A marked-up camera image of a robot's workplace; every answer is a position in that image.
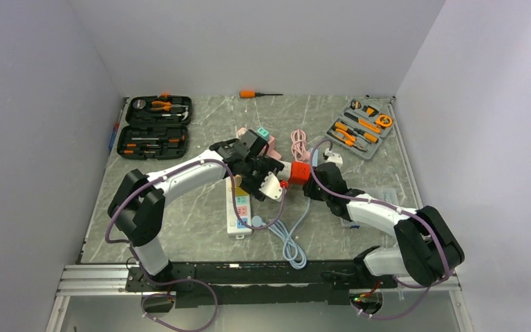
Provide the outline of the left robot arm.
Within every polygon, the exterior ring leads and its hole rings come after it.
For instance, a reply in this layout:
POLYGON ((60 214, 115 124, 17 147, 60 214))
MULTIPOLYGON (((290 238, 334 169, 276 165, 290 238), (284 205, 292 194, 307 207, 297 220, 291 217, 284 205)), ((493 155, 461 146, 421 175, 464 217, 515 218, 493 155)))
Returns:
POLYGON ((206 184, 233 176, 240 187, 259 201, 281 201, 284 190, 278 178, 285 165, 267 155, 268 141, 249 129, 240 138, 216 142, 197 157, 169 169, 143 174, 135 169, 123 178, 107 213, 110 226, 125 235, 133 255, 142 263, 144 282, 155 291, 172 280, 173 264, 162 249, 159 234, 164 208, 206 184))

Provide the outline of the grey tool case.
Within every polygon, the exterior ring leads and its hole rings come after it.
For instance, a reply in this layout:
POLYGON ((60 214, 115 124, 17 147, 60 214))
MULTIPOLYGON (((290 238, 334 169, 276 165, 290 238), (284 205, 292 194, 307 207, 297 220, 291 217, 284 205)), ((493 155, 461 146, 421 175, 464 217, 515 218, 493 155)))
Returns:
POLYGON ((355 156, 370 160, 395 126, 393 102, 393 98, 353 98, 325 136, 355 156))

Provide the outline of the black tool case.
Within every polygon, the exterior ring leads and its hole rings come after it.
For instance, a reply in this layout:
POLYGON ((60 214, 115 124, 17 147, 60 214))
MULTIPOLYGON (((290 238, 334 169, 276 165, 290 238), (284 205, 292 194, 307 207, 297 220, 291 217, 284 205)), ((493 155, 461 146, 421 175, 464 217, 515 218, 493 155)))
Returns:
POLYGON ((183 95, 163 93, 126 100, 127 125, 118 135, 118 155, 129 160, 183 157, 193 112, 192 99, 183 95))

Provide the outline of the white cube adapter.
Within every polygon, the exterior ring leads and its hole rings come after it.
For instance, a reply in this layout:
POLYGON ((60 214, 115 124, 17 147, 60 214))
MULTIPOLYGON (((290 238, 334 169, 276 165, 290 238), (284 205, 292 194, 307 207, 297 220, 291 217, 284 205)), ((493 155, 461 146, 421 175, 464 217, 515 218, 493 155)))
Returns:
POLYGON ((278 171, 277 178, 281 181, 289 181, 291 177, 292 163, 281 161, 283 167, 278 171))

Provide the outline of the white power strip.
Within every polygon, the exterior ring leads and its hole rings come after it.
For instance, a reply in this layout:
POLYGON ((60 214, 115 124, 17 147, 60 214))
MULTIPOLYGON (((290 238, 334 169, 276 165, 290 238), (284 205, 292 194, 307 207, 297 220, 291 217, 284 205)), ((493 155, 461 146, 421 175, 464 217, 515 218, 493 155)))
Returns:
POLYGON ((252 234, 252 229, 245 227, 238 215, 244 223, 251 224, 250 195, 239 186, 233 186, 230 179, 225 179, 225 195, 227 234, 235 239, 244 239, 252 234))

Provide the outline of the red cube adapter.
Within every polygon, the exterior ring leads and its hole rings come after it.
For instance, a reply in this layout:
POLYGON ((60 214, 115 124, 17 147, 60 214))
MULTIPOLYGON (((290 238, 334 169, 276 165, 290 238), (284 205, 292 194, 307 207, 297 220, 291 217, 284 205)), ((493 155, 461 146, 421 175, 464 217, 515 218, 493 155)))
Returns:
POLYGON ((310 165, 300 161, 290 164, 290 176, 288 182, 291 185, 305 185, 310 178, 310 165))

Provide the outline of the pink power strip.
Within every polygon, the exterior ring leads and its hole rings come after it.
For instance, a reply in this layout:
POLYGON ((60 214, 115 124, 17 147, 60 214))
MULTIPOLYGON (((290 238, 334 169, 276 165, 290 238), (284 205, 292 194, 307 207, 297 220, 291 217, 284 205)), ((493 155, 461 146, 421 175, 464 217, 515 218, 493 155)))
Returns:
POLYGON ((275 159, 275 160, 281 160, 281 154, 276 150, 276 140, 275 137, 270 133, 270 139, 268 141, 269 147, 268 150, 266 149, 262 150, 262 153, 275 159))

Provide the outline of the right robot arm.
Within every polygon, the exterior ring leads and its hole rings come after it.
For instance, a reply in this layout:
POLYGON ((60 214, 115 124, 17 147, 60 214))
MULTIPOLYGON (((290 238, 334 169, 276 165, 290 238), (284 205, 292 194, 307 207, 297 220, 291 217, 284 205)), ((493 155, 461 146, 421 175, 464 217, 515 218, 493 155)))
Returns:
POLYGON ((432 286, 465 260, 463 249, 436 208, 400 207, 350 188, 334 163, 311 167, 303 192, 325 202, 330 212, 347 224, 365 224, 395 239, 390 248, 372 246, 354 258, 353 277, 362 287, 386 276, 407 276, 419 286, 432 286))

